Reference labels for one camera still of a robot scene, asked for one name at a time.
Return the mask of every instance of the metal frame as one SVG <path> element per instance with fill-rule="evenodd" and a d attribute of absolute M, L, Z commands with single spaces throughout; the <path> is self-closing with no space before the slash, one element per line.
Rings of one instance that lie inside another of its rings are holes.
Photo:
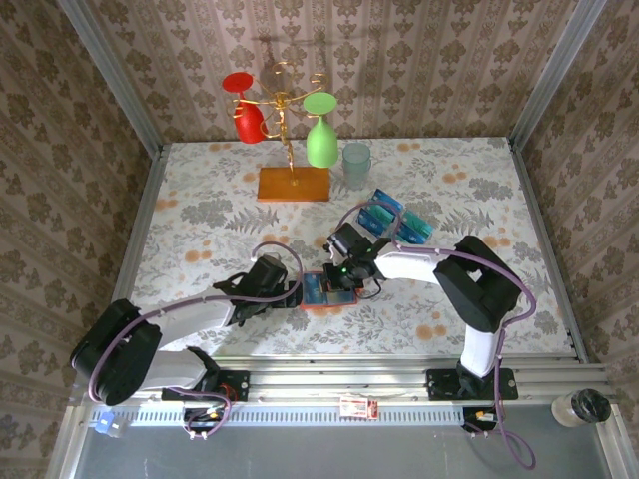
<path fill-rule="evenodd" d="M 579 0 L 510 133 L 509 139 L 519 149 L 530 138 L 605 5 L 606 0 Z"/>
<path fill-rule="evenodd" d="M 437 407 L 490 405 L 491 401 L 430 401 L 425 388 L 425 371 L 454 367 L 457 357 L 440 359 L 386 359 L 298 357 L 216 358 L 223 369 L 251 372 L 247 404 L 262 406 L 337 406 L 345 394 L 374 398 L 380 411 L 387 406 Z M 512 368 L 519 399 L 506 405 L 550 404 L 572 391 L 593 388 L 614 398 L 602 364 L 580 364 L 575 359 L 511 357 L 504 366 Z M 160 402 L 159 391 L 137 392 L 123 403 L 139 406 Z"/>
<path fill-rule="evenodd" d="M 162 148 L 162 136 L 147 115 L 146 104 L 141 101 L 133 83 L 112 51 L 91 7 L 83 0 L 60 0 L 59 3 L 149 156 L 155 158 Z"/>
<path fill-rule="evenodd" d="M 548 235 L 548 230 L 546 229 L 543 215 L 541 214 L 541 209 L 537 202 L 537 197 L 532 188 L 532 183 L 530 182 L 528 171 L 524 165 L 523 157 L 521 156 L 521 151 L 512 144 L 510 144 L 510 151 L 512 153 L 512 160 L 515 164 L 515 169 L 517 170 L 517 175 L 519 176 L 519 183 L 521 184 L 524 197 L 526 198 L 526 203 L 528 204 L 532 224 L 537 233 L 537 237 L 539 238 L 539 246 L 548 268 L 548 275 L 550 276 L 552 289 L 555 291 L 557 303 L 561 308 L 564 324 L 570 332 L 572 345 L 575 348 L 575 352 L 579 360 L 582 362 L 590 362 L 586 346 L 584 345 L 581 333 L 579 332 L 577 320 L 575 319 L 572 306 L 570 305 L 568 291 L 566 290 L 566 286 L 561 276 L 559 263 L 557 262 L 557 258 L 553 252 L 552 244 L 550 243 L 550 236 Z"/>
<path fill-rule="evenodd" d="M 140 199 L 140 206 L 136 213 L 133 229 L 129 236 L 127 250 L 122 259 L 122 267 L 120 268 L 120 273 L 118 274 L 118 279 L 113 290 L 112 300 L 130 297 L 133 292 L 136 274 L 140 266 L 140 259 L 142 258 L 142 251 L 145 241 L 147 240 L 151 217 L 153 216 L 153 209 L 158 200 L 158 194 L 160 193 L 160 186 L 164 179 L 164 171 L 167 167 L 170 152 L 171 145 L 162 147 L 156 154 L 156 158 L 149 169 L 149 176 L 147 177 L 147 183 L 145 184 L 144 192 Z"/>
<path fill-rule="evenodd" d="M 111 296 L 112 300 L 129 297 L 133 290 L 133 284 L 138 266 L 140 265 L 140 258 L 147 238 L 149 224 L 151 223 L 153 208 L 164 178 L 164 170 L 169 153 L 170 146 L 167 146 L 156 152 L 154 156 L 154 161 L 151 164 L 144 192 L 140 200 L 140 206 L 136 213 L 133 229 L 131 230 L 127 250 L 124 254 L 122 267 L 120 268 L 118 279 Z M 83 398 L 83 390 L 86 389 L 82 388 L 83 384 L 75 384 L 75 386 L 77 387 L 72 390 L 70 402 L 76 402 L 80 405 L 68 406 L 65 411 L 64 418 L 60 424 L 58 438 L 56 439 L 56 445 L 51 454 L 51 462 L 47 469 L 46 479 L 71 479 L 75 477 L 80 454 L 82 453 L 84 441 L 87 436 L 89 418 L 94 407 L 93 404 Z"/>
<path fill-rule="evenodd" d="M 639 477 L 637 458 L 632 450 L 628 431 L 618 405 L 613 404 L 610 419 L 597 424 L 597 432 L 612 477 L 615 479 L 636 479 Z"/>
<path fill-rule="evenodd" d="M 110 412 L 127 421 L 127 427 L 167 427 L 184 425 L 182 403 L 146 403 L 140 406 L 98 406 L 93 409 L 89 427 L 96 427 L 103 413 Z M 331 406 L 265 406 L 242 404 L 231 411 L 226 427 L 314 427 L 314 426 L 461 426 L 462 406 L 386 406 L 377 420 L 362 421 L 341 417 Z"/>

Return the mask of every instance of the wine glass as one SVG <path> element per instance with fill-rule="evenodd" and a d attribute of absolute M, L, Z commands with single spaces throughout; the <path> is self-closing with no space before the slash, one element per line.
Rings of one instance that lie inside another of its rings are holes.
<path fill-rule="evenodd" d="M 337 98 L 326 92 L 312 93 L 304 99 L 309 117 L 318 119 L 307 135 L 307 158 L 313 167 L 330 168 L 339 158 L 337 134 L 323 117 L 336 106 Z"/>
<path fill-rule="evenodd" d="M 264 115 L 260 109 L 246 101 L 244 92 L 253 84 L 253 77 L 246 72 L 236 72 L 227 76 L 222 82 L 222 88 L 229 93 L 237 93 L 240 101 L 233 118 L 240 140 L 244 143 L 255 144 L 266 138 L 267 126 L 263 125 Z"/>

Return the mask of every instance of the glass cup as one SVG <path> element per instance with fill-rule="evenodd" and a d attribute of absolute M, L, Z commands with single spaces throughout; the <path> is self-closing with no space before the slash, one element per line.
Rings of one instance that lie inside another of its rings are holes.
<path fill-rule="evenodd" d="M 343 147 L 343 177 L 350 190 L 362 190 L 370 171 L 370 148 L 364 143 L 349 143 Z"/>

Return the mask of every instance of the clear plastic cup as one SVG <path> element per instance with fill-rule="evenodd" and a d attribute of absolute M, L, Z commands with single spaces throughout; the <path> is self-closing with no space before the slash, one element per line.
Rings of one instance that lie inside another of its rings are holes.
<path fill-rule="evenodd" d="M 364 143 L 349 143 L 343 147 L 343 177 L 350 190 L 362 190 L 370 171 L 370 148 Z"/>
<path fill-rule="evenodd" d="M 552 401 L 552 415 L 565 427 L 604 422 L 610 417 L 610 401 L 599 391 L 582 389 Z"/>

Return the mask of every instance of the black cap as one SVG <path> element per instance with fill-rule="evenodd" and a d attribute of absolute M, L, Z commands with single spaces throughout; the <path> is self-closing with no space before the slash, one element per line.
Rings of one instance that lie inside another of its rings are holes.
<path fill-rule="evenodd" d="M 577 392 L 570 402 L 577 417 L 585 422 L 604 422 L 610 417 L 610 401 L 594 389 Z"/>

